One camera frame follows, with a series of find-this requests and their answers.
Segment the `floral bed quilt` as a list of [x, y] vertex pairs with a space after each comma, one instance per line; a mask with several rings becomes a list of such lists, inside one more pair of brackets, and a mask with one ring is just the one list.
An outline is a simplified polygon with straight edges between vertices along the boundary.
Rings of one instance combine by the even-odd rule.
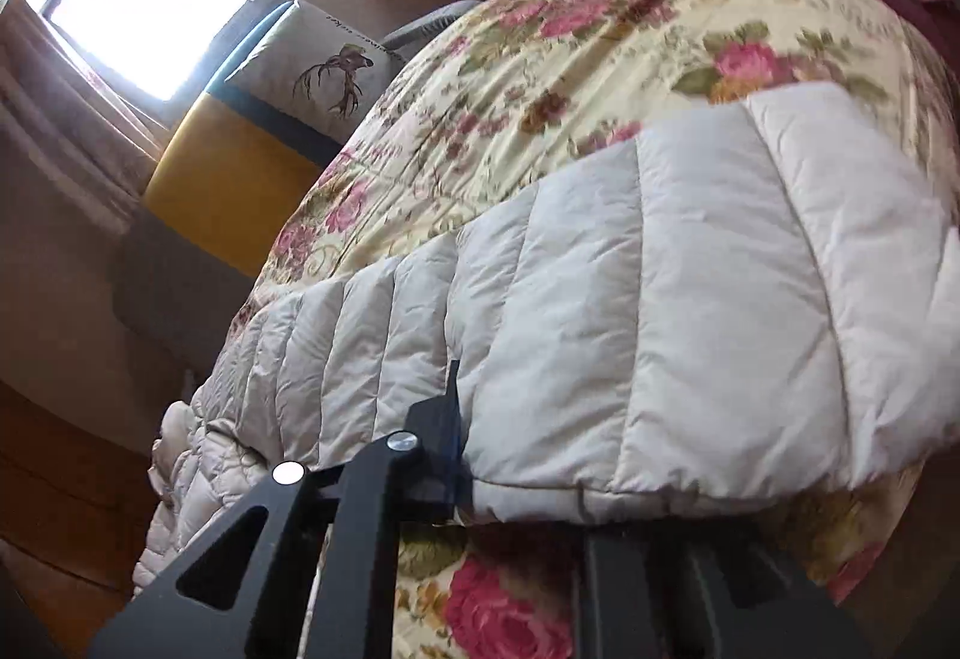
[[[893, 6], [895, 0], [887, 0]], [[958, 81], [951, 55], [916, 8], [882, 0], [491, 0], [415, 53], [309, 189], [270, 248], [251, 297], [231, 321], [236, 339], [283, 295], [398, 256], [470, 221], [569, 162], [640, 136], [672, 112], [736, 102], [789, 84], [827, 81], [851, 94], [958, 201]], [[809, 496], [773, 517], [775, 535], [838, 599], [856, 589], [910, 505], [923, 462], [850, 496]], [[534, 636], [563, 588], [556, 549], [521, 550], [490, 529], [490, 550], [457, 529], [412, 529], [400, 544], [395, 657], [480, 654], [446, 620], [451, 581], [467, 555], [498, 573], [511, 613], [527, 602], [517, 639]]]

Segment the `left patterned curtain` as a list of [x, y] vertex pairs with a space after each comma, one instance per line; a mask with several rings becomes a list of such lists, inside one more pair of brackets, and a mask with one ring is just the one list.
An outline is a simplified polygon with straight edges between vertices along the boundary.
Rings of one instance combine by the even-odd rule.
[[116, 237], [169, 143], [169, 131], [128, 105], [26, 0], [2, 10], [2, 134]]

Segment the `white deer print pillow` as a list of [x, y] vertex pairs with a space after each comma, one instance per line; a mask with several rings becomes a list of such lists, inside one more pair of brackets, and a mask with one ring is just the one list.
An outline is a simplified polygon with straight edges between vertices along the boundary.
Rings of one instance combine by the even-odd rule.
[[379, 42], [293, 0], [226, 84], [345, 144], [402, 66]]

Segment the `brown wooden wardrobe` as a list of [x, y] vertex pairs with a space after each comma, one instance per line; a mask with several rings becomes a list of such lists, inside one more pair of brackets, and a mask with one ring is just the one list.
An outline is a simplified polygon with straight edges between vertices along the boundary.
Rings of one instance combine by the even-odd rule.
[[2, 573], [64, 656], [85, 656], [133, 594], [156, 506], [146, 467], [3, 386]]

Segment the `grey yellow blue headboard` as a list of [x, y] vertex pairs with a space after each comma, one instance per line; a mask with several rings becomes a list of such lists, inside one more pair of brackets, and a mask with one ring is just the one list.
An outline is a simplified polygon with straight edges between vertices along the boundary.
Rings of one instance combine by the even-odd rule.
[[213, 74], [122, 240], [117, 318], [201, 375], [280, 228], [342, 149], [228, 81], [290, 6], [263, 17]]

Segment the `beige quilted down coat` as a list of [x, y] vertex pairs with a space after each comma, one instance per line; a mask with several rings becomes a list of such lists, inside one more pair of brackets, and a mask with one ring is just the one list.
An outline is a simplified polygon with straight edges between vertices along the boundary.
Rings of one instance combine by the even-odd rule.
[[469, 519], [830, 508], [957, 440], [957, 224], [846, 92], [800, 84], [275, 287], [167, 409], [133, 583], [268, 469], [347, 461], [446, 380]]

